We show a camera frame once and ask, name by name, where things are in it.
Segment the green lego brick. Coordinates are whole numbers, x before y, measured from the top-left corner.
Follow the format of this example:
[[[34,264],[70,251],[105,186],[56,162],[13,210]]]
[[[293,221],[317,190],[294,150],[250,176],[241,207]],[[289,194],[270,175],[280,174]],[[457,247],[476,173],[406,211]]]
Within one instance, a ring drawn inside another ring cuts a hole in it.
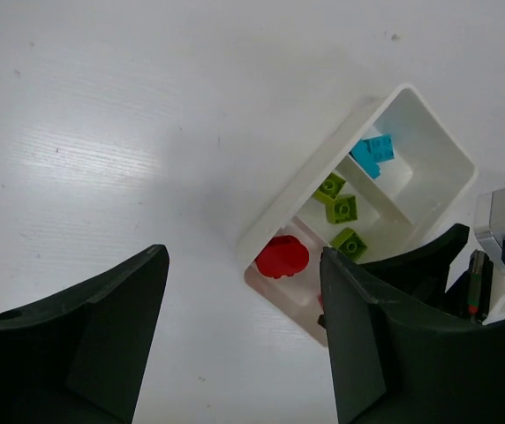
[[[345,180],[336,173],[330,173],[313,193],[313,198],[324,205],[332,205],[345,185]]]
[[[326,206],[326,218],[331,224],[349,223],[358,220],[358,204],[354,194],[338,195]]]

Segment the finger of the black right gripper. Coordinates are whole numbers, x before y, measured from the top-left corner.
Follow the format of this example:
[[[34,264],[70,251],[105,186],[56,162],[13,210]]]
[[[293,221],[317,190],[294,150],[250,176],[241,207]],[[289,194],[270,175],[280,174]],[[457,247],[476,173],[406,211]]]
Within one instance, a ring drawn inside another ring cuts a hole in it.
[[[420,248],[360,267],[427,305],[440,305],[450,266],[468,243],[469,234],[468,226],[456,223]]]

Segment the small cyan lego brick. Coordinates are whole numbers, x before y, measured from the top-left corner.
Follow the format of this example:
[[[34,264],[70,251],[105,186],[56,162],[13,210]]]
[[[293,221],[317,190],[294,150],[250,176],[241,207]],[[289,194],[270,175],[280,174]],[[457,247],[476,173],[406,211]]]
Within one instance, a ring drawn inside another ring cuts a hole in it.
[[[370,178],[376,179],[381,175],[380,163],[395,159],[391,136],[383,134],[359,140],[350,155]]]

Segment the red white round lego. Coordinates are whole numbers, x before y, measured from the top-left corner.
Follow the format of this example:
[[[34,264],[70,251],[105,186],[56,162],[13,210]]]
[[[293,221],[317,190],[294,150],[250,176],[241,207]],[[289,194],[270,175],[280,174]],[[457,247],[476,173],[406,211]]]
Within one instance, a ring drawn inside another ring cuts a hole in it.
[[[276,236],[262,249],[254,262],[265,277],[292,277],[307,267],[309,251],[294,236]]]

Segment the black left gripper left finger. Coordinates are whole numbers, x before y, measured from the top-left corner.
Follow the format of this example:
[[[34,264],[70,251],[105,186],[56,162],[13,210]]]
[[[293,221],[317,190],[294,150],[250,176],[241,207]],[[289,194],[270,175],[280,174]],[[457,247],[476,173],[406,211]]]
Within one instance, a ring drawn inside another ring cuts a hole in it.
[[[0,313],[0,423],[130,423],[170,258],[153,245]]]

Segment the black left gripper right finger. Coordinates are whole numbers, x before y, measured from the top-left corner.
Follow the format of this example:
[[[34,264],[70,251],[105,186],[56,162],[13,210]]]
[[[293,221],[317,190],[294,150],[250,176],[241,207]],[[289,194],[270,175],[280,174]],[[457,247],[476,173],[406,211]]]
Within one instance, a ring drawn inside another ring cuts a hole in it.
[[[333,249],[320,282],[342,423],[505,423],[505,320],[446,314]]]

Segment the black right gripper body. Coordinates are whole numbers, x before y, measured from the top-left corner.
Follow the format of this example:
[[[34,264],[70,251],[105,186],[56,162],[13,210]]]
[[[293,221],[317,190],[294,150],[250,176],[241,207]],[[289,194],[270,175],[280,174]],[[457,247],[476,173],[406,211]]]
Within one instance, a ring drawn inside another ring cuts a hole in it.
[[[482,323],[488,315],[494,265],[485,252],[475,250],[469,268],[446,291],[446,311]]]

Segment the green red lego stack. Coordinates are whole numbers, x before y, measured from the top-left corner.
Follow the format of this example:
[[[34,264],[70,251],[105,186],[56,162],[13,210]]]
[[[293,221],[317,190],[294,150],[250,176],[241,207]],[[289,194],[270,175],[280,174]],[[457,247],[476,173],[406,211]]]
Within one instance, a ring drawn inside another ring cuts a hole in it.
[[[330,242],[330,245],[352,261],[358,261],[367,251],[363,239],[349,227],[341,230]]]

